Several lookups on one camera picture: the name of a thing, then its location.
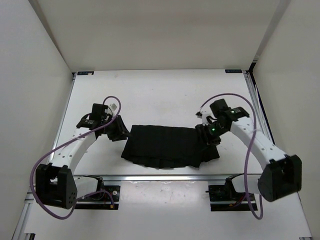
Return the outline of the black skirt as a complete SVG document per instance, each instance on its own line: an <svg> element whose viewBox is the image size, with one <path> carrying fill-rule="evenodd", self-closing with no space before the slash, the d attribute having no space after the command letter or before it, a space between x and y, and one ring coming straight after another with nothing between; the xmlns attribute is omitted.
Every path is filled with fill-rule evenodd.
<svg viewBox="0 0 320 240"><path fill-rule="evenodd" d="M160 125L133 125L121 158L154 169L199 168L220 157L221 138L205 135L195 128Z"/></svg>

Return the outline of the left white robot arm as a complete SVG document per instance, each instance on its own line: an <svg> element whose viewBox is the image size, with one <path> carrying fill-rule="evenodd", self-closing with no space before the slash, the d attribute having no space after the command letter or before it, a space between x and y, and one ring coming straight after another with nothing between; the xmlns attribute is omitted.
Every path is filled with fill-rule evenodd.
<svg viewBox="0 0 320 240"><path fill-rule="evenodd" d="M101 135L117 142L126 140L130 132L120 115L115 120L110 114L103 121L81 119L72 135L74 141L62 147L48 164L40 164L35 170L35 193L42 204L68 210L79 198L103 198L105 188L101 177L74 177L80 160Z"/></svg>

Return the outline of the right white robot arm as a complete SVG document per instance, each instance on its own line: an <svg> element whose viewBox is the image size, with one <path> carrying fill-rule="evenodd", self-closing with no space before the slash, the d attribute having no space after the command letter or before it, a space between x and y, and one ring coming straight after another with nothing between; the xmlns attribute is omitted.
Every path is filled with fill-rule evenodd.
<svg viewBox="0 0 320 240"><path fill-rule="evenodd" d="M254 129L249 117L233 121L229 128L218 122L199 124L196 130L205 143L216 144L219 137L231 132L238 137L259 162L262 174L236 174L225 179L224 193L230 200L238 199L248 190L261 195L268 202L297 193L302 188L302 161L297 155L289 156L275 146L263 133Z"/></svg>

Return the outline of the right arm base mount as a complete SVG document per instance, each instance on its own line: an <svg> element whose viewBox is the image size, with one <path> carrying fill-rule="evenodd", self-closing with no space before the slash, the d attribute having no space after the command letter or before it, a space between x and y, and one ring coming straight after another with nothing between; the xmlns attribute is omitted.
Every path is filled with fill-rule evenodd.
<svg viewBox="0 0 320 240"><path fill-rule="evenodd" d="M211 212L246 212L251 211L245 195L245 191L236 192L232 184L235 177L243 174L235 174L225 179L224 185L211 184L205 192L209 195Z"/></svg>

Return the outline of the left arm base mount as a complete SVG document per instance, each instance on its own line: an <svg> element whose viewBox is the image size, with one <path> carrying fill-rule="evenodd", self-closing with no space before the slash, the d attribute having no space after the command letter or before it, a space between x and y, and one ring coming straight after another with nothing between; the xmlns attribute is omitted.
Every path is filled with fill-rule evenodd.
<svg viewBox="0 0 320 240"><path fill-rule="evenodd" d="M79 199L75 205L75 209L111 211L119 209L121 196L121 184L119 181L109 181L100 177L97 191L100 192Z"/></svg>

